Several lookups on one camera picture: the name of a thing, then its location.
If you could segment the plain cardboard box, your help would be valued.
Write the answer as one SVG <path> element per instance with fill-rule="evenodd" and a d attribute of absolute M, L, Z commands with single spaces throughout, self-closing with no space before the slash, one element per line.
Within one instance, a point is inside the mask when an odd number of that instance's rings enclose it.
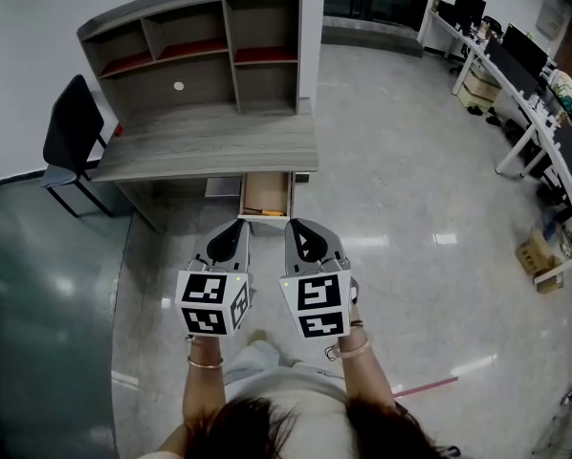
<path fill-rule="evenodd" d="M 558 273 L 536 284 L 537 292 L 543 295 L 559 290 L 563 287 L 562 273 Z"/>

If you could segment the printed cardboard box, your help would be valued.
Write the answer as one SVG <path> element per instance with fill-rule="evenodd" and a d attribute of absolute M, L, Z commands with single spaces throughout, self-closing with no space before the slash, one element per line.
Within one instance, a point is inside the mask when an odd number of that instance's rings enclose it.
<path fill-rule="evenodd" d="M 552 252 L 542 232 L 533 229 L 529 238 L 516 249 L 516 257 L 525 273 L 534 276 L 549 270 Z"/>

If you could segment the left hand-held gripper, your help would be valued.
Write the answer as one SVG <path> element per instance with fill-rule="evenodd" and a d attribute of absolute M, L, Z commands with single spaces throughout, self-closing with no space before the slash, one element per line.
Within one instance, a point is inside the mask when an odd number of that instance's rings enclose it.
<path fill-rule="evenodd" d="M 252 306 L 250 224 L 236 218 L 206 233 L 179 271 L 176 312 L 196 337 L 229 337 Z"/>

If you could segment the stack of pale cartons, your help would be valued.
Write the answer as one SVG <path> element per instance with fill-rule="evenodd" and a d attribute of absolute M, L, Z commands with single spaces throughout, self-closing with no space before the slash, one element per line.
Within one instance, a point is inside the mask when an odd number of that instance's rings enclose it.
<path fill-rule="evenodd" d="M 474 62 L 456 96 L 465 108 L 476 106 L 482 112 L 488 112 L 500 91 L 501 86 L 495 78 L 482 64 Z"/>

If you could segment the patterned white cloth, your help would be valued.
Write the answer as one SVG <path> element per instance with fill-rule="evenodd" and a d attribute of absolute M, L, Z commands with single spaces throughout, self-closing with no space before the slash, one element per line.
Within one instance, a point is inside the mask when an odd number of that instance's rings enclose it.
<path fill-rule="evenodd" d="M 572 78 L 570 75 L 555 69 L 549 77 L 549 88 L 558 97 L 567 112 L 572 113 Z"/>

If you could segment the wooden desk drawer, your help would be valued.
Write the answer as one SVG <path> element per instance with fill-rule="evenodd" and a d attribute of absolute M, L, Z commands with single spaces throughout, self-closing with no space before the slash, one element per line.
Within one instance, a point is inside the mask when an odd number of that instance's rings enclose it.
<path fill-rule="evenodd" d="M 290 221 L 294 205 L 295 177 L 291 172 L 257 172 L 242 177 L 238 217 L 251 224 L 255 236 L 282 234 Z M 271 209 L 285 217 L 243 214 L 244 208 Z"/>

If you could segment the black chair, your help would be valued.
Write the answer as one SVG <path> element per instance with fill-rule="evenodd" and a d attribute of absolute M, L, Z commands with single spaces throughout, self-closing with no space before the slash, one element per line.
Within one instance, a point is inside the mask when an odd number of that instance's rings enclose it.
<path fill-rule="evenodd" d="M 74 76 L 55 101 L 50 115 L 43 145 L 47 167 L 41 178 L 41 187 L 73 216 L 77 213 L 55 191 L 60 186 L 75 186 L 104 214 L 112 215 L 81 182 L 90 179 L 86 165 L 94 146 L 106 146 L 101 137 L 103 126 L 104 119 L 84 76 Z"/>

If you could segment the grey door step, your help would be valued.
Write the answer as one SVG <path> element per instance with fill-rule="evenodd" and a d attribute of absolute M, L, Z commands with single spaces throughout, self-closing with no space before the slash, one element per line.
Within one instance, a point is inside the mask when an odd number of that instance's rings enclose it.
<path fill-rule="evenodd" d="M 415 39 L 390 33 L 323 26 L 321 43 L 352 46 L 422 57 L 424 48 Z"/>

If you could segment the person's white shirt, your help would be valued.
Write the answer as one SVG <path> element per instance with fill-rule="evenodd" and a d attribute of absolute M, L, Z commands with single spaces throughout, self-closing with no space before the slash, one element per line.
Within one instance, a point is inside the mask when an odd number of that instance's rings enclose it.
<path fill-rule="evenodd" d="M 224 385 L 220 410 L 139 459 L 360 459 L 341 380 L 301 365 Z"/>

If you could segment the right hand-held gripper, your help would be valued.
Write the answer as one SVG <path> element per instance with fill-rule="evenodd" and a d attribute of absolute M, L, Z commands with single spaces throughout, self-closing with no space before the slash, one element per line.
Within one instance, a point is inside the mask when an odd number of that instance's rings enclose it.
<path fill-rule="evenodd" d="M 279 286 L 299 335 L 303 339 L 348 336 L 359 287 L 340 237 L 303 218 L 291 219 L 284 236 L 286 274 Z"/>

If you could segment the person's light grey trousers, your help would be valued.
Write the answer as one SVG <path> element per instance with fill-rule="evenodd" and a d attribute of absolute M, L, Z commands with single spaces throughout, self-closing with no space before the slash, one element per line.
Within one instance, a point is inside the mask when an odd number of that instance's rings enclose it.
<path fill-rule="evenodd" d="M 278 368 L 295 368 L 302 361 L 286 360 L 279 350 L 266 340 L 258 339 L 241 350 L 224 373 L 225 383 L 234 383 L 256 374 Z"/>

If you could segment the grey wooden shelf hutch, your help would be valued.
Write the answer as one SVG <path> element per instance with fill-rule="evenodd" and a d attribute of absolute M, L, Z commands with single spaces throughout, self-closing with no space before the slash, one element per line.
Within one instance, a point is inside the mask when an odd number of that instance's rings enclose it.
<path fill-rule="evenodd" d="M 293 108 L 301 10 L 302 0 L 136 0 L 91 18 L 77 38 L 123 122 L 219 103 Z"/>

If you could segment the black computer monitor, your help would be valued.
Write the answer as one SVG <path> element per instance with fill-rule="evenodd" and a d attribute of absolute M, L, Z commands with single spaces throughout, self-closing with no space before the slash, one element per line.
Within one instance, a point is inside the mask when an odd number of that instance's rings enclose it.
<path fill-rule="evenodd" d="M 455 0 L 456 22 L 463 29 L 478 27 L 484 15 L 485 7 L 486 2 L 484 0 Z"/>
<path fill-rule="evenodd" d="M 509 24 L 501 41 L 502 48 L 509 53 L 531 76 L 538 78 L 548 55 L 528 35 L 514 24 Z"/>

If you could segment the person's right forearm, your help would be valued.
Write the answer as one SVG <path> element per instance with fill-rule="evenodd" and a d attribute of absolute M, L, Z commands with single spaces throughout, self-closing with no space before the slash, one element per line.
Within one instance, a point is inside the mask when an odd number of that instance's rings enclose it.
<path fill-rule="evenodd" d="M 351 306 L 350 322 L 363 320 L 357 305 Z M 342 351 L 355 349 L 363 344 L 370 335 L 363 328 L 351 328 L 348 336 L 339 337 L 338 343 Z M 350 398 L 357 398 L 373 404 L 380 404 L 392 409 L 396 402 L 391 386 L 380 366 L 371 346 L 354 359 L 341 360 L 345 387 Z"/>

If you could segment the red floor tape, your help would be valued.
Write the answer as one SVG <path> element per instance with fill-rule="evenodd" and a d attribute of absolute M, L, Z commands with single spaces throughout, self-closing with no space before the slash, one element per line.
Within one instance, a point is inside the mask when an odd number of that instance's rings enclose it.
<path fill-rule="evenodd" d="M 419 385 L 419 386 L 415 386 L 415 387 L 411 387 L 408 389 L 404 389 L 402 386 L 397 386 L 394 390 L 393 390 L 393 394 L 395 398 L 401 398 L 401 397 L 405 397 L 405 396 L 411 396 L 411 395 L 415 395 L 418 393 L 422 393 L 422 392 L 426 392 L 441 386 L 445 386 L 445 385 L 449 385 L 452 383 L 456 383 L 459 380 L 459 378 L 457 376 L 451 376 L 439 381 L 435 381 L 435 382 L 429 382 L 423 385 Z"/>

